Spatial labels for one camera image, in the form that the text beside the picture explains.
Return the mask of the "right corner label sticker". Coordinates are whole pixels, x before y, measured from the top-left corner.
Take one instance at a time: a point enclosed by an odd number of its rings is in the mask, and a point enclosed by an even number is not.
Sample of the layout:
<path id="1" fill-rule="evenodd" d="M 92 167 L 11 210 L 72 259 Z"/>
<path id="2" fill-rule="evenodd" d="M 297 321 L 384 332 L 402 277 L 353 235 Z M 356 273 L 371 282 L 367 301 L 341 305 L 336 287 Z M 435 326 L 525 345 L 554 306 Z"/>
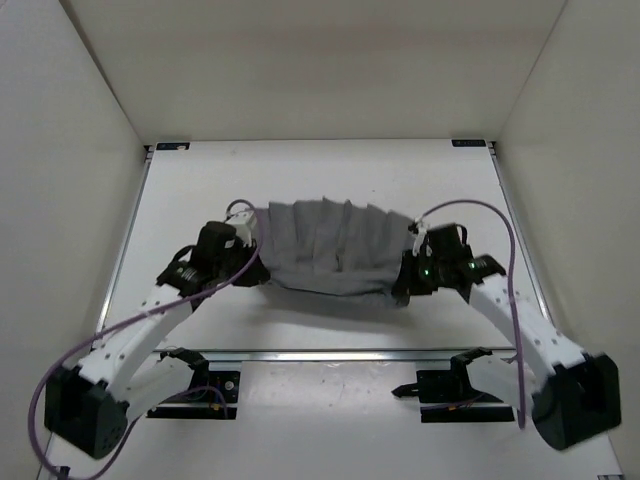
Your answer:
<path id="1" fill-rule="evenodd" d="M 485 148 L 486 142 L 483 139 L 452 139 L 454 148 Z"/>

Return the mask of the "grey pleated skirt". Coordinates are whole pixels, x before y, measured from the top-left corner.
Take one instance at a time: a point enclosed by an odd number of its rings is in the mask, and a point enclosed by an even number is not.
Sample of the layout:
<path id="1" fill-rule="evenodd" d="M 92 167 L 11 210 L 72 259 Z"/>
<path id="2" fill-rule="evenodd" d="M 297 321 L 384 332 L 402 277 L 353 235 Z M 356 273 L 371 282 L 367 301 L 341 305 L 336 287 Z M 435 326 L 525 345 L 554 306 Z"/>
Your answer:
<path id="1" fill-rule="evenodd" d="M 257 213 L 270 285 L 382 308 L 409 304 L 392 289 L 413 247 L 410 217 L 327 198 L 271 201 Z"/>

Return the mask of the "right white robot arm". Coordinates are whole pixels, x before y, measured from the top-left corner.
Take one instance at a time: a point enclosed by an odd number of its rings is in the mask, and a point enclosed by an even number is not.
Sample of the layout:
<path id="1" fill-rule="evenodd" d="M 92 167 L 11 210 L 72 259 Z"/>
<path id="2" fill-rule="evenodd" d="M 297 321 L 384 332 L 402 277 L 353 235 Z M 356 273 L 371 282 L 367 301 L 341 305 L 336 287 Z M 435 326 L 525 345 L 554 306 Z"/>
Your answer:
<path id="1" fill-rule="evenodd" d="M 530 418 L 557 451 L 617 428 L 622 420 L 619 371 L 606 354 L 593 355 L 562 334 L 520 293 L 492 256 L 473 254 L 464 226 L 409 227 L 413 246 L 402 254 L 395 293 L 404 299 L 454 291 L 511 343 L 514 359 L 475 347 L 453 356 L 447 370 L 393 390 L 429 409 L 444 391 L 454 410 L 487 395 Z"/>

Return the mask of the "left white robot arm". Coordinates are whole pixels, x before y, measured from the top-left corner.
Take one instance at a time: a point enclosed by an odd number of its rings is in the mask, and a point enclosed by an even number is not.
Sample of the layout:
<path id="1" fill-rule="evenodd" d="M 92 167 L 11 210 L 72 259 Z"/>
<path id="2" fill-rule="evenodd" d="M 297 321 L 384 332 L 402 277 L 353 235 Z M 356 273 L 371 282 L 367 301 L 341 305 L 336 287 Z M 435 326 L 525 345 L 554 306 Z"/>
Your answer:
<path id="1" fill-rule="evenodd" d="M 209 390 L 205 357 L 184 347 L 146 362 L 167 335 L 226 286 L 270 278 L 259 259 L 264 228 L 252 207 L 209 221 L 157 276 L 133 318 L 102 331 L 89 353 L 45 384 L 44 425 L 94 460 L 114 451 L 141 415 L 176 396 Z"/>

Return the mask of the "corner label sticker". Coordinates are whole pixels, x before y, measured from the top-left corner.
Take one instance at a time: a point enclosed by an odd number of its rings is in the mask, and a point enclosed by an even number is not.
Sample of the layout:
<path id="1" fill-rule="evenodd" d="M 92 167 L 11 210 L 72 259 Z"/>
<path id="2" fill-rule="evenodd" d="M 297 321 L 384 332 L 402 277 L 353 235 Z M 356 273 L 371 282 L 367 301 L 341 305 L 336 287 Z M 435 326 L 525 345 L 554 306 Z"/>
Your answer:
<path id="1" fill-rule="evenodd" d="M 190 149 L 190 142 L 159 142 L 155 145 L 156 151 L 186 151 Z"/>
<path id="2" fill-rule="evenodd" d="M 452 139 L 454 148 L 485 148 L 486 142 L 483 139 Z"/>

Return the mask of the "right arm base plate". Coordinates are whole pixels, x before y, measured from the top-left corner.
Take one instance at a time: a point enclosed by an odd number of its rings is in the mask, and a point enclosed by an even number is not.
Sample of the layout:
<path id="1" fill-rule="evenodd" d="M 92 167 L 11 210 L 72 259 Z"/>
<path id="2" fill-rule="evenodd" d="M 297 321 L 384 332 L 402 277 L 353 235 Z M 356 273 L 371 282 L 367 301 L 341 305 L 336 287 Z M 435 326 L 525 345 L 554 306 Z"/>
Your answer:
<path id="1" fill-rule="evenodd" d="M 467 367 L 493 351 L 477 347 L 450 358 L 448 370 L 423 369 L 414 383 L 396 387 L 396 399 L 417 398 L 423 424 L 509 423 L 513 408 L 497 397 L 471 386 Z"/>

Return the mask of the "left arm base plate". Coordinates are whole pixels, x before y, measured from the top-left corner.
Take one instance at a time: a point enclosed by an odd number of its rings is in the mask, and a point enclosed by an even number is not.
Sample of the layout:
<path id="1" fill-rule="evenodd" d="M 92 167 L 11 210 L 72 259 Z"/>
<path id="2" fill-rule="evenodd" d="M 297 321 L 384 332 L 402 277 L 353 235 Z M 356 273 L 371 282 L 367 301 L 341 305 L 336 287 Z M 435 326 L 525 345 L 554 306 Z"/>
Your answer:
<path id="1" fill-rule="evenodd" d="M 181 392 L 148 410 L 149 419 L 235 420 L 241 383 L 239 363 L 220 363 L 197 354 L 195 376 Z"/>

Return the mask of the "left corner label sticker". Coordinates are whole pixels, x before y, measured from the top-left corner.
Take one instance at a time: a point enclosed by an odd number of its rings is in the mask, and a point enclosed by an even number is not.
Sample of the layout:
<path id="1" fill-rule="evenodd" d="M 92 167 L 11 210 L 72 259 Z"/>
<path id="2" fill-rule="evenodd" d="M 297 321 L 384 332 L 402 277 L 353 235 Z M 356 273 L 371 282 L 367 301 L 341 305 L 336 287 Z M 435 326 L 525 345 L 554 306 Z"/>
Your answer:
<path id="1" fill-rule="evenodd" d="M 190 142 L 159 142 L 155 145 L 156 151 L 186 151 L 190 149 Z"/>

